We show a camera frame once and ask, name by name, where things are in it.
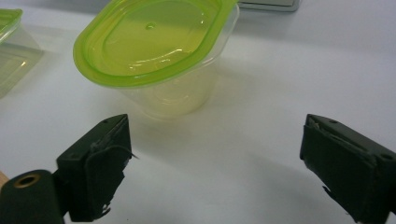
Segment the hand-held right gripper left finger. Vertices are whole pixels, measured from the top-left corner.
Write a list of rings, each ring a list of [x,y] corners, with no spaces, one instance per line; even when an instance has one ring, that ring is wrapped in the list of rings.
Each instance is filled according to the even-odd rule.
[[[74,222],[105,216],[133,156],[128,116],[100,121],[56,160],[62,211]]]

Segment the clear container with green lid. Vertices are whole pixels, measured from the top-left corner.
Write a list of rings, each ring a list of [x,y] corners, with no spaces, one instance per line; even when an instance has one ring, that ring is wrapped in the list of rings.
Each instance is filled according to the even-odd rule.
[[[0,8],[0,99],[4,98],[43,55],[21,24],[23,11]]]
[[[209,99],[238,16],[237,0],[110,0],[78,36],[74,62],[151,116],[178,117]]]

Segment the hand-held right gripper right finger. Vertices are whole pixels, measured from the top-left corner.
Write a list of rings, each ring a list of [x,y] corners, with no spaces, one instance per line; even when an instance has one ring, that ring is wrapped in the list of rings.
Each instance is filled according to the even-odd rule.
[[[396,153],[341,122],[309,114],[300,159],[354,221],[385,224],[396,215]]]

